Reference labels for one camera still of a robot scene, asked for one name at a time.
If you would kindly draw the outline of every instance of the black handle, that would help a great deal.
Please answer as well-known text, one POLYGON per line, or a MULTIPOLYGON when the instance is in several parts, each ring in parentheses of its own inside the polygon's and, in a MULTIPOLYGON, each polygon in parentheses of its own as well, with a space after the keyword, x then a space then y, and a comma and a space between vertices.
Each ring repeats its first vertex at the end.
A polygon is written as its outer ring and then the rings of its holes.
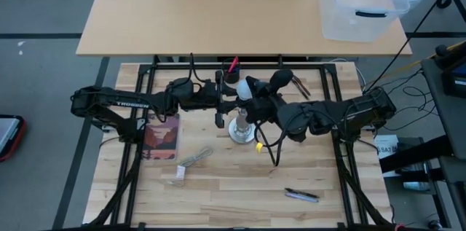
POLYGON ((372 13, 372 12, 361 12, 361 11, 356 11, 356 16, 361 16, 361 17, 386 17, 386 13, 372 13))

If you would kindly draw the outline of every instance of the wooden table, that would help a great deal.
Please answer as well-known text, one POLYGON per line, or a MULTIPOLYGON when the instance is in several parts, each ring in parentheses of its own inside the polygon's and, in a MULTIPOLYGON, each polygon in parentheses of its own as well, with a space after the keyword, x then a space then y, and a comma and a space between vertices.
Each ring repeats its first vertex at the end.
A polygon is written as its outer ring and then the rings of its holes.
MULTIPOLYGON (((353 63, 336 63, 343 99, 361 94, 353 63)), ((134 91, 139 64, 122 64, 116 89, 134 91)), ((269 80, 273 70, 243 70, 242 77, 269 80)), ((165 89, 169 81, 185 77, 188 71, 156 71, 153 92, 165 89)), ((319 72, 296 70, 311 92, 311 100, 323 100, 319 72)), ((214 71, 198 71, 202 79, 213 78, 214 71)), ((287 102, 304 101, 290 84, 280 89, 287 102)), ((114 107, 123 117, 130 109, 114 107)), ((225 123, 235 116, 224 116, 225 123)), ((255 144, 237 145, 227 128, 214 125, 214 111, 180 111, 181 125, 178 156, 175 161, 143 160, 135 197, 133 225, 149 227, 335 227, 345 222, 333 144, 329 135, 312 136, 298 144, 285 139, 280 166, 273 170, 269 155, 255 151, 255 144), (168 184, 179 161, 210 146, 213 154, 186 170, 184 187, 168 184), (285 197, 283 188, 308 190, 321 196, 319 203, 285 197)), ((264 125, 270 141, 279 137, 276 125, 264 125)), ((107 133, 103 140, 116 136, 107 133)), ((369 134, 365 141, 372 142, 369 134)), ((84 222, 94 219, 113 195, 124 144, 117 140, 100 149, 84 222)), ((363 191, 386 219, 392 216, 376 151, 355 143, 355 158, 363 191)), ((358 210, 352 196, 353 214, 358 210)), ((120 221, 126 204, 123 202, 120 221)))
POLYGON ((95 0, 76 53, 377 57, 405 40, 399 20, 372 43, 325 39, 318 0, 95 0))

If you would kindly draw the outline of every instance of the yellow object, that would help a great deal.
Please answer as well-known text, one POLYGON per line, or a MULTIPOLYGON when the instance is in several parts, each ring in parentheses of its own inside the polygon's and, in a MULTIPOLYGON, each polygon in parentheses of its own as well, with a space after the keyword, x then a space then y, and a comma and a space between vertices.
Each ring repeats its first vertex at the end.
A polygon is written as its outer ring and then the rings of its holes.
POLYGON ((264 146, 264 145, 263 145, 261 142, 258 142, 258 143, 256 144, 256 151, 257 151, 258 154, 261 153, 261 149, 262 149, 263 146, 264 146))

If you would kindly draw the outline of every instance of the floor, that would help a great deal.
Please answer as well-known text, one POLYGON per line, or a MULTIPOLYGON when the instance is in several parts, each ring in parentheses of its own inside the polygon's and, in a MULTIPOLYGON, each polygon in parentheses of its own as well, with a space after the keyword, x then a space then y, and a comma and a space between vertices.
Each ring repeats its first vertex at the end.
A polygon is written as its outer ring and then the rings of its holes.
MULTIPOLYGON (((406 31, 413 31, 435 0, 424 0, 403 19, 406 31)), ((79 33, 82 32, 93 0, 0 0, 0 33, 79 33)), ((421 31, 463 31, 466 23, 455 7, 434 9, 421 31)), ((439 44, 451 45, 461 39, 413 39, 414 55, 401 58, 392 68, 428 57, 439 44)), ((69 96, 95 81, 100 60, 75 56, 78 40, 0 40, 0 114, 19 114, 28 122, 28 132, 16 155, 0 165, 0 227, 2 230, 46 230, 51 228, 76 148, 82 119, 69 112, 69 96)), ((391 58, 360 58, 357 65, 368 81, 376 78, 391 58)), ((113 86, 121 62, 147 62, 147 58, 112 59, 104 85, 113 86)), ((400 74, 392 79, 408 76, 400 74)), ((427 91, 421 76, 407 85, 427 91)), ((392 99, 399 109, 420 105, 395 90, 392 99)), ((405 125, 423 115, 415 109, 405 111, 387 127, 405 125)), ((425 140, 443 134, 440 120, 430 115, 396 133, 403 137, 421 136, 425 140)), ((67 227, 81 224, 97 160, 102 133, 92 129, 66 219, 67 227)), ((413 195, 397 179, 388 179, 390 200, 397 222, 425 227, 435 212, 429 195, 413 195)), ((451 203, 450 214, 454 218, 451 203)))

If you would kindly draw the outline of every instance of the red case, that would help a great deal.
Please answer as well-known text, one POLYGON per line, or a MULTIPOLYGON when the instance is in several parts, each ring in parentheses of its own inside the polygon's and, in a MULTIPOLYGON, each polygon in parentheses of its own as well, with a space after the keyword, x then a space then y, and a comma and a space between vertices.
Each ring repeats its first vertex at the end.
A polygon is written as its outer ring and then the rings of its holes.
POLYGON ((5 147, 0 152, 0 162, 5 161, 13 155, 16 148, 20 144, 21 138, 23 137, 26 128, 26 123, 21 116, 0 114, 0 119, 2 118, 17 119, 19 123, 17 124, 17 130, 15 134, 13 135, 13 137, 10 138, 10 140, 8 140, 8 142, 5 144, 5 147))

